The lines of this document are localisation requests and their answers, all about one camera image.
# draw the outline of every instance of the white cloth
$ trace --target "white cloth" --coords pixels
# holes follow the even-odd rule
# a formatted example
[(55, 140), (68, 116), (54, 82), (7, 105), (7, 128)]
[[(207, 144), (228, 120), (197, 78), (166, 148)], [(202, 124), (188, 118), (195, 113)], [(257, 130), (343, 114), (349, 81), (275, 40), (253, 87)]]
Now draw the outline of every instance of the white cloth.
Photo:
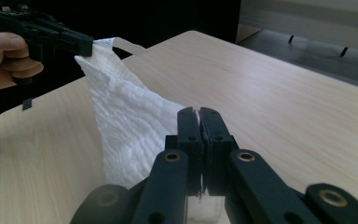
[[(177, 134), (177, 112), (184, 108), (150, 91), (112, 51), (123, 39), (97, 40), (92, 56), (75, 56), (89, 83), (103, 143), (103, 165), (109, 184), (130, 189), (148, 177), (164, 149), (165, 136)], [(141, 47), (133, 52), (142, 52)], [(215, 222), (222, 199), (189, 197), (190, 219)]]

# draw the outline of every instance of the hand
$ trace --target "hand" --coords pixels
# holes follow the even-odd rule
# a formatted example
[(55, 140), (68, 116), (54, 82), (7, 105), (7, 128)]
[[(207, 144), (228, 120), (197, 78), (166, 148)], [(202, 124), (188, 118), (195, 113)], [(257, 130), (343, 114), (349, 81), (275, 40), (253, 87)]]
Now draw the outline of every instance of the hand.
[(0, 89), (16, 85), (13, 77), (32, 77), (43, 64), (31, 60), (25, 40), (12, 33), (0, 33)]

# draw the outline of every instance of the desk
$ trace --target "desk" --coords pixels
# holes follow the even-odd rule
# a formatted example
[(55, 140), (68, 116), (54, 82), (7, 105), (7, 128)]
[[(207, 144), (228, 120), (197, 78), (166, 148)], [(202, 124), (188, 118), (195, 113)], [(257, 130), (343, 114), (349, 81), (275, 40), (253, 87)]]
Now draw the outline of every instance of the desk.
[[(288, 186), (358, 198), (358, 87), (193, 31), (124, 63), (168, 100), (219, 111)], [(67, 224), (103, 182), (85, 78), (0, 116), (0, 223)]]

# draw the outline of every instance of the light wood table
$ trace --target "light wood table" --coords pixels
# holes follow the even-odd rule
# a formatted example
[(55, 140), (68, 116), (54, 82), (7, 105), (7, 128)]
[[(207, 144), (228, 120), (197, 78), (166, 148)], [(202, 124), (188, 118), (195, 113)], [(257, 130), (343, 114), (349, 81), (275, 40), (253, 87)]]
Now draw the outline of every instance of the light wood table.
[[(219, 111), (290, 187), (325, 182), (358, 199), (358, 87), (198, 32), (124, 62), (168, 100)], [(33, 102), (0, 116), (0, 223), (67, 224), (104, 183), (87, 82)]]

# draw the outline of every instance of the floor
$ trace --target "floor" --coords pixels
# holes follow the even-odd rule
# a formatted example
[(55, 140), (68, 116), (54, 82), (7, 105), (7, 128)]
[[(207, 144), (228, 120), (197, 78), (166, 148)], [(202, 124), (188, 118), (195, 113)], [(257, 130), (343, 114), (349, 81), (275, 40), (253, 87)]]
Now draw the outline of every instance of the floor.
[(268, 30), (258, 30), (238, 45), (271, 57), (317, 71), (326, 76), (358, 86), (358, 49), (348, 49), (343, 57), (341, 46), (326, 44)]

